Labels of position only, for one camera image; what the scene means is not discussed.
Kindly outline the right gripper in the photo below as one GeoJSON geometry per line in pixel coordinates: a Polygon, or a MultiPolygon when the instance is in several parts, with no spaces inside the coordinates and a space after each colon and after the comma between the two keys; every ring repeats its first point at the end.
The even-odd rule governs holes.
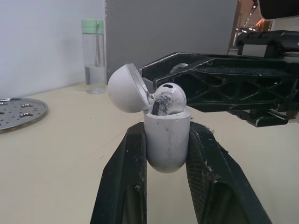
{"type": "Polygon", "coordinates": [[[261,31],[240,34],[237,55],[250,59],[202,59],[154,80],[175,83],[187,105],[200,112],[229,112],[256,127],[299,118],[299,34],[261,31]]]}

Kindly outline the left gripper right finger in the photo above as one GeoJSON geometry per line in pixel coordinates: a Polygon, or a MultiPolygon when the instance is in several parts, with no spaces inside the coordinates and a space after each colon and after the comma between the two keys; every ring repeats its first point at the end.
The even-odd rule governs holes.
{"type": "Polygon", "coordinates": [[[199,224],[270,224],[239,164],[206,126],[191,122],[185,162],[199,224]]]}

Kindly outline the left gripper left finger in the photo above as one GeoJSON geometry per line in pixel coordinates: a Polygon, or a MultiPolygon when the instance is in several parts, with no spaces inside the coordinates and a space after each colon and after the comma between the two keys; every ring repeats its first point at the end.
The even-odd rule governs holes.
{"type": "Polygon", "coordinates": [[[92,224],[147,223],[144,123],[131,126],[103,169],[92,224]]]}

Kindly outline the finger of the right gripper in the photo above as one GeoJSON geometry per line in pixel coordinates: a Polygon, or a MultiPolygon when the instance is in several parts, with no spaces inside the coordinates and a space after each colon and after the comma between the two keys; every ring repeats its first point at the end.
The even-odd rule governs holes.
{"type": "Polygon", "coordinates": [[[199,67],[214,74],[273,74],[284,72],[285,62],[275,59],[257,59],[244,56],[196,54],[176,52],[159,58],[140,68],[142,77],[160,79],[170,74],[199,67]]]}

